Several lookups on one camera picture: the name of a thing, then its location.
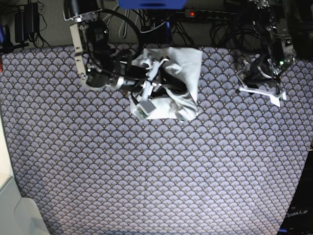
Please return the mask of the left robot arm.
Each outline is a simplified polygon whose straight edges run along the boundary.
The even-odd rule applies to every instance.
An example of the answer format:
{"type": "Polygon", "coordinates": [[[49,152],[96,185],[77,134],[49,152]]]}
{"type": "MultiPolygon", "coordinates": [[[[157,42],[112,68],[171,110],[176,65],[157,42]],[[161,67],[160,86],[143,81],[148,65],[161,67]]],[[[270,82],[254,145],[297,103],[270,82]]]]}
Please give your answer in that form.
{"type": "Polygon", "coordinates": [[[288,29],[289,6],[286,0],[250,0],[240,13],[251,13],[252,26],[260,39],[260,51],[254,61],[244,60],[238,74],[237,92],[267,96],[280,107],[287,99],[281,87],[281,75],[293,64],[296,51],[288,29]]]}

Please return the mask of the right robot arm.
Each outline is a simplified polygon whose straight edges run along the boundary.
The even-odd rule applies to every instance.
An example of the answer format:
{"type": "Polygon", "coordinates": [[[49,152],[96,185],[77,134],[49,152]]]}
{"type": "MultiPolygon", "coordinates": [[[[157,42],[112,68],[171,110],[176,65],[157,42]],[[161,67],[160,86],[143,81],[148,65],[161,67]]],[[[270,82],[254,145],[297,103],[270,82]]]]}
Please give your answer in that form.
{"type": "Polygon", "coordinates": [[[139,29],[127,17],[100,8],[95,0],[66,0],[63,15],[66,21],[75,21],[70,32],[82,83],[95,90],[109,86],[128,92],[134,104],[131,112],[138,119],[145,120],[157,110],[153,98],[175,99],[187,93],[186,84],[166,71],[164,64],[169,58],[157,59],[145,51],[139,29]],[[116,52],[109,46],[109,29],[101,13],[122,19],[134,30],[138,39],[136,53],[128,49],[116,52]]]}

